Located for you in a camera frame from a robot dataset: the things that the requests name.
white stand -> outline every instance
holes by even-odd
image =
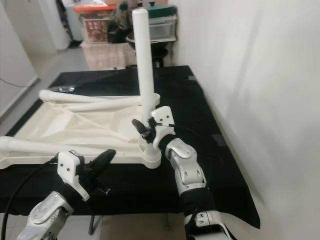
[[[154,99],[154,74],[152,69],[148,11],[136,9],[132,12],[135,54],[139,78],[139,90],[142,101],[142,122],[148,126],[151,112],[156,109]],[[148,168],[155,169],[161,163],[161,152],[156,151],[152,144],[145,143],[142,157]]]

green lid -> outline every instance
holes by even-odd
[[[155,1],[151,1],[149,3],[150,6],[144,8],[148,11],[150,19],[174,15],[177,12],[177,8],[174,5],[155,6]]]

plastic storage container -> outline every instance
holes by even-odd
[[[88,44],[107,43],[107,31],[110,15],[115,5],[81,4],[73,10],[78,14],[83,39]]]
[[[164,16],[149,18],[149,31],[151,42],[176,41],[175,36],[177,16]]]

black tablecloth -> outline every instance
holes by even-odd
[[[136,69],[64,72],[51,87],[62,85],[76,85],[73,93],[79,95],[139,95]],[[198,155],[198,162],[204,174],[208,177],[210,173],[210,186],[217,209],[259,228],[259,215],[248,186],[228,146],[224,144],[203,90],[190,68],[155,68],[154,89],[161,95],[160,106],[171,107],[175,123],[198,133],[206,142],[206,146],[183,129],[176,128],[176,134],[197,151],[221,158],[218,160],[203,154]],[[37,101],[8,136],[13,136],[41,103]],[[0,171],[0,212],[4,211],[5,203],[16,185],[36,167],[13,165]],[[181,212],[174,171],[164,157],[156,169],[148,169],[142,164],[111,164],[99,180],[111,189],[109,196],[97,190],[91,195],[88,203],[83,202],[82,206],[76,209],[76,215]],[[57,166],[46,167],[21,190],[10,213],[28,215],[35,204],[61,184]]]

